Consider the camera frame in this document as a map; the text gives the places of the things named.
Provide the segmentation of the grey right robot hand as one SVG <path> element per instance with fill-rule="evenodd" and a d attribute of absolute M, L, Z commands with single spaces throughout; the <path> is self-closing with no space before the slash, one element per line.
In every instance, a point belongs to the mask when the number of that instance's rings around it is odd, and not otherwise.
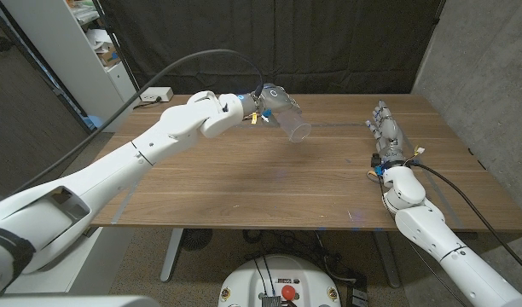
<path fill-rule="evenodd" d="M 377 154 L 383 164 L 394 161 L 405 161 L 403 153 L 403 133 L 390 108 L 382 100 L 372 112 L 372 120 L 365 122 L 374 136 Z"/>

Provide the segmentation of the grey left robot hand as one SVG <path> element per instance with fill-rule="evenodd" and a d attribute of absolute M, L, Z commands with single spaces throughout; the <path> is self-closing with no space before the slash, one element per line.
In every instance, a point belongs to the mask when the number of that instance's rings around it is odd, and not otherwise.
<path fill-rule="evenodd" d="M 278 127 L 276 116 L 286 111 L 301 114 L 299 104 L 281 86 L 264 84 L 261 93 L 255 92 L 238 95 L 243 107 L 244 120 L 252 121 L 257 114 L 257 124 Z"/>

